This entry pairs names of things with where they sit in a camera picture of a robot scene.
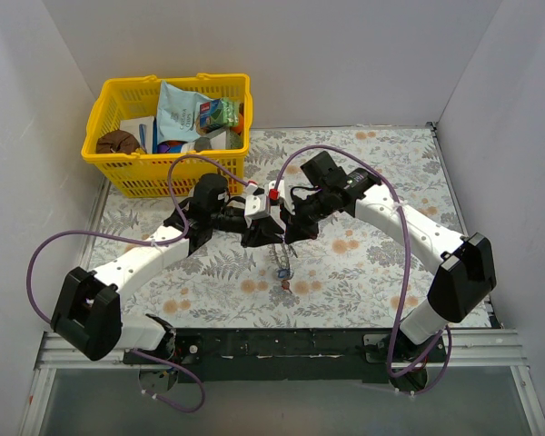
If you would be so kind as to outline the silver disc keyring organiser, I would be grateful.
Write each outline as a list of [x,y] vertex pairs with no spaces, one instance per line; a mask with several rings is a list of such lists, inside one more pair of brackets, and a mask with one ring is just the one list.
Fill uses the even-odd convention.
[[[277,277],[277,271],[279,269],[290,269],[293,277],[293,269],[291,267],[291,258],[297,258],[298,255],[296,251],[291,247],[291,245],[286,243],[280,243],[280,244],[271,244],[269,247],[270,254],[276,264],[276,277]],[[292,277],[289,280],[280,280],[278,277],[277,279],[280,281],[286,281],[290,282]]]

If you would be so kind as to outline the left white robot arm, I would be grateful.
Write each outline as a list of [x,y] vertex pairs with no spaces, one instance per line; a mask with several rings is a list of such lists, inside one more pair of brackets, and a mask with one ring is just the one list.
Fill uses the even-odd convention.
[[153,362],[174,355],[171,324],[155,315],[125,316],[124,304],[161,273],[206,245],[216,231],[238,233],[244,247],[282,241],[282,227],[272,218],[268,193],[249,182],[240,206],[226,179],[203,175],[186,199],[156,231],[117,259],[87,271],[74,268],[64,278],[51,327],[91,361],[115,348],[139,349]]

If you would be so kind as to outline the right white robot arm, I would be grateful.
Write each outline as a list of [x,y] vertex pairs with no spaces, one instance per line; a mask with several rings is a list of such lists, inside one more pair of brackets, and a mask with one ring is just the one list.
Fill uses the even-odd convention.
[[368,223],[399,243],[433,275],[423,302],[400,319],[391,333],[394,353],[413,361],[426,342],[449,323],[461,322],[496,287],[490,240],[447,229],[409,205],[368,164],[346,173],[323,146],[301,169],[313,192],[299,199],[277,178],[269,197],[282,205],[284,240],[313,239],[318,223],[335,212]]

